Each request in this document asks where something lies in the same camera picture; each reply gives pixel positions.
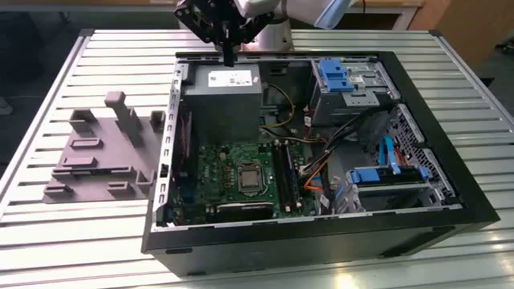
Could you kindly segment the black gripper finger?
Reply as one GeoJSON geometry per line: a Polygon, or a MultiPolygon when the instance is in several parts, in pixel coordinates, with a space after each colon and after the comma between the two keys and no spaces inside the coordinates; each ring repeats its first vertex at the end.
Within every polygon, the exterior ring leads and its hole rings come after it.
{"type": "Polygon", "coordinates": [[[190,25],[190,8],[188,1],[178,1],[173,10],[173,15],[180,23],[194,33],[204,43],[212,43],[217,51],[222,54],[222,64],[228,66],[228,27],[197,27],[190,25]]]}
{"type": "Polygon", "coordinates": [[[236,61],[237,46],[248,44],[266,25],[266,17],[242,17],[228,21],[228,65],[236,61]]]}

